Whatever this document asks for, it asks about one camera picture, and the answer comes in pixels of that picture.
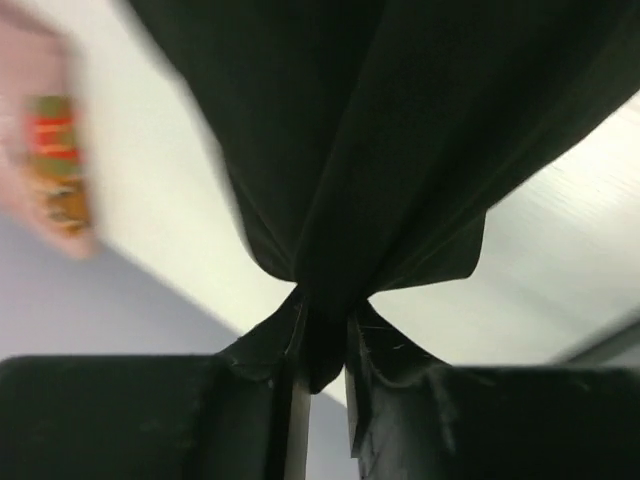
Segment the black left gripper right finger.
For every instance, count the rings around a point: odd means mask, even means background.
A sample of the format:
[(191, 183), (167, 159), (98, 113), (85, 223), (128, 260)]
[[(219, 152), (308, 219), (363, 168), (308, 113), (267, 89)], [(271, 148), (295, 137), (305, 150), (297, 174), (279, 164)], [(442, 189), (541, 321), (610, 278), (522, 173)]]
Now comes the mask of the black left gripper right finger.
[(639, 373), (461, 367), (361, 305), (347, 324), (352, 454), (364, 479), (635, 479)]

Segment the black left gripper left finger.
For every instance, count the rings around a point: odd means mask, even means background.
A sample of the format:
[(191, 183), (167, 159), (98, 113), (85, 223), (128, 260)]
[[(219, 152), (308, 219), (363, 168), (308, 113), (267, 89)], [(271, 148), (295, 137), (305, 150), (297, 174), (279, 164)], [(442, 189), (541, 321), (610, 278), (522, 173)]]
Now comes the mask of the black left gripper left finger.
[(1, 364), (5, 479), (301, 479), (306, 306), (292, 293), (213, 355)]

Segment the black t shirt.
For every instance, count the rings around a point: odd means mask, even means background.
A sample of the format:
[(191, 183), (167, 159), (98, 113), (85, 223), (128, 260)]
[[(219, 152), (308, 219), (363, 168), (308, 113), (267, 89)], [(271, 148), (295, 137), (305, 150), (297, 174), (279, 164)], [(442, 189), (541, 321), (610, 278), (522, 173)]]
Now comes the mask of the black t shirt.
[(488, 210), (639, 88), (635, 1), (133, 1), (218, 140), (250, 250), (314, 321), (470, 276)]

